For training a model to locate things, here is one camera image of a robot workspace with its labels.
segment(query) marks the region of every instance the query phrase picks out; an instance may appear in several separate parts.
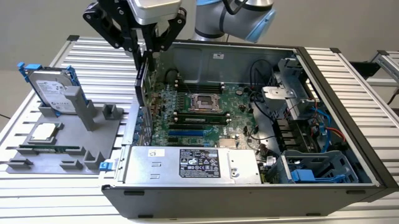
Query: motherboard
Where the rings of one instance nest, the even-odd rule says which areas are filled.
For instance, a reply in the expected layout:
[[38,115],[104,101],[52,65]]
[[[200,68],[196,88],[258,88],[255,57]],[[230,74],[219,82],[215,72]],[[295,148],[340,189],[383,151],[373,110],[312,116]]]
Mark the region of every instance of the motherboard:
[[151,111],[152,146],[259,148],[244,86],[156,83]]

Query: warning label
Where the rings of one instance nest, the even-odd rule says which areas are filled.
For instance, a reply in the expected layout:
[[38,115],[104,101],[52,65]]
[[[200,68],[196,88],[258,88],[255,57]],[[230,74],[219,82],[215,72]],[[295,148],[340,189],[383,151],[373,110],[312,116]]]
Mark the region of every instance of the warning label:
[[179,175],[183,178],[220,178],[218,150],[180,149]]

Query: hard drive label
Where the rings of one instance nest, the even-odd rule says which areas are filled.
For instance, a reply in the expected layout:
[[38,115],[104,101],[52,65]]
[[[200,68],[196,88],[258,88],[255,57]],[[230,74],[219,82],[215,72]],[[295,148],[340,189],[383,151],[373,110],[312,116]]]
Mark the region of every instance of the hard drive label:
[[47,80],[38,80],[36,84],[46,100],[50,103],[50,106],[62,113],[75,113],[72,102],[64,96],[64,85],[59,82]]
[[220,178],[216,149],[180,149],[179,166],[183,178]]

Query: mounting hole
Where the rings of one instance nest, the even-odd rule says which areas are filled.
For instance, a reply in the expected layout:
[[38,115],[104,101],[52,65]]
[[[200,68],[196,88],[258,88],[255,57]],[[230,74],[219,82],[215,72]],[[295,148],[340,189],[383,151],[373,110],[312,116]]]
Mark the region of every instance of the mounting hole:
[[238,177],[239,176],[238,168],[231,168],[231,176],[232,177]]

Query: robotic arm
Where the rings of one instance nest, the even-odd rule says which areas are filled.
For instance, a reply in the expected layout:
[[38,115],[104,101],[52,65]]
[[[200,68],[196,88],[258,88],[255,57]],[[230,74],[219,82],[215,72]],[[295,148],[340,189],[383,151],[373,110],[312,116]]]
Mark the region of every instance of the robotic arm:
[[[115,48],[124,48],[139,70],[143,57],[151,59],[152,52],[170,48],[186,25],[186,14],[180,0],[98,0],[86,9],[83,18]],[[162,21],[168,21],[170,28],[156,35],[156,24]],[[146,41],[147,50],[143,54],[138,29]]]
[[274,0],[198,0],[192,39],[224,41],[230,34],[256,43],[275,18],[272,6]]
[[[272,0],[198,0],[194,40],[223,41],[230,34],[258,42],[275,17]],[[187,11],[182,0],[98,0],[83,18],[115,48],[124,48],[139,70],[143,57],[168,50],[184,25]],[[167,21],[168,29],[158,35],[156,25]],[[143,32],[147,50],[140,51],[136,30]]]

